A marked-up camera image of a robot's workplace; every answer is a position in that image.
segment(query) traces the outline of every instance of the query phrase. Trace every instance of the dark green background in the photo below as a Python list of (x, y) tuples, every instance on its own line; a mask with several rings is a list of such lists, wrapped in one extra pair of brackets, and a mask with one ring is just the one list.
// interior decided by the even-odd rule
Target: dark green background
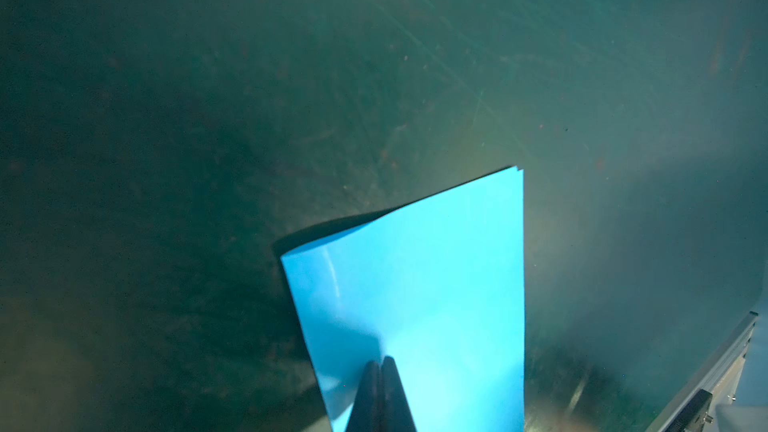
[(0, 429), (299, 430), (275, 242), (516, 165), (527, 428), (642, 430), (760, 293), (766, 4), (0, 0)]

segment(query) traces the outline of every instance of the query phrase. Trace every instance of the glossy surface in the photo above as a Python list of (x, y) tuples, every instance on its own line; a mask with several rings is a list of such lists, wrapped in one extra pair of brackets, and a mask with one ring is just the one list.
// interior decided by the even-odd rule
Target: glossy surface
[(300, 430), (274, 245), (506, 165), (526, 427), (644, 430), (760, 294), (765, 4), (0, 0), (0, 430)]

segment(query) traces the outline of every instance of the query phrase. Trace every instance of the metal frame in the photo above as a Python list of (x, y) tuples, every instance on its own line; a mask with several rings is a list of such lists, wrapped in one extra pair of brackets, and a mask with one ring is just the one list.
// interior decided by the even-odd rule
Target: metal frame
[(709, 392), (714, 389), (717, 381), (723, 377), (734, 361), (746, 352), (756, 320), (757, 313), (749, 312), (739, 322), (728, 338), (709, 356), (704, 365), (648, 426), (646, 432), (663, 432), (699, 389)]

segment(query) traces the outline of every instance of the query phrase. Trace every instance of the scratch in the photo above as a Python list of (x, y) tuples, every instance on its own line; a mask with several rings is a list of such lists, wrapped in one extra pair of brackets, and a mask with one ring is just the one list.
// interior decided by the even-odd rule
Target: scratch
[(472, 128), (475, 127), (475, 120), (477, 120), (477, 118), (478, 118), (478, 111), (480, 110), (480, 103), (482, 102), (482, 94), (483, 94), (483, 92), (484, 91), (481, 90), (480, 91), (480, 95), (478, 96), (478, 104), (475, 107), (475, 115), (472, 116)]

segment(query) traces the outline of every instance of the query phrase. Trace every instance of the blue paper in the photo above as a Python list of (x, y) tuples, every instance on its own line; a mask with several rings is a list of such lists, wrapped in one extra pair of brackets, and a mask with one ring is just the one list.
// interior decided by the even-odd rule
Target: blue paper
[(523, 430), (523, 172), (404, 206), (281, 258), (334, 432), (368, 360), (419, 432)]

